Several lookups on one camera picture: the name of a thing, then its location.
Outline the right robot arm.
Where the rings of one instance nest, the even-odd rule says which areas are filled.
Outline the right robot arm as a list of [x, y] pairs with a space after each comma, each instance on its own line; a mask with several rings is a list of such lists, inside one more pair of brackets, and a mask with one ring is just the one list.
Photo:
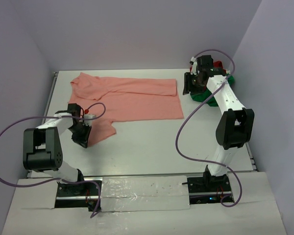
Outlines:
[[221, 118], [215, 136], [218, 146], [206, 166], [203, 186], [215, 191], [220, 179], [226, 175], [228, 166], [239, 148], [249, 142], [254, 122], [254, 111], [247, 109], [236, 97], [222, 66], [214, 65], [211, 55], [192, 57], [191, 68], [184, 74], [183, 94], [203, 94], [210, 91], [215, 99]]

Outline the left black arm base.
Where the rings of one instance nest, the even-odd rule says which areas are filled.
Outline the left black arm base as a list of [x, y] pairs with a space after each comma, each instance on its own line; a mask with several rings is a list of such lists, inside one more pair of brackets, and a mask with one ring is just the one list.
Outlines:
[[87, 208], [93, 212], [98, 202], [98, 186], [91, 181], [80, 185], [58, 183], [55, 208]]

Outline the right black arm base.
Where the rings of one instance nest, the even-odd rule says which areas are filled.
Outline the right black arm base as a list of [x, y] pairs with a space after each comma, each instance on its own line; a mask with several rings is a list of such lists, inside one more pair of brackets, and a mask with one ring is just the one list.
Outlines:
[[210, 178], [208, 177], [188, 177], [182, 185], [187, 186], [189, 192], [189, 201], [191, 205], [195, 204], [214, 204], [232, 203], [231, 185], [227, 175]]

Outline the salmon pink t shirt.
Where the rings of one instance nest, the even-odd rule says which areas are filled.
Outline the salmon pink t shirt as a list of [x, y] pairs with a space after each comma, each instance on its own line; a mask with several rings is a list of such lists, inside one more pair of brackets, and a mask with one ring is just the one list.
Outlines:
[[114, 122], [183, 119], [175, 79], [98, 77], [80, 73], [71, 81], [70, 103], [92, 115], [88, 145], [116, 134]]

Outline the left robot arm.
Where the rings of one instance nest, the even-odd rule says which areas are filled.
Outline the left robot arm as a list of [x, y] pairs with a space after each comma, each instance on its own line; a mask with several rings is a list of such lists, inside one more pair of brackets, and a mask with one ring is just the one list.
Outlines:
[[95, 115], [81, 114], [81, 107], [69, 104], [66, 110], [58, 111], [44, 124], [24, 131], [23, 165], [26, 170], [42, 172], [56, 178], [60, 183], [69, 182], [69, 190], [81, 195], [86, 189], [83, 174], [63, 160], [60, 135], [66, 130], [72, 133], [72, 141], [88, 147], [88, 139]]

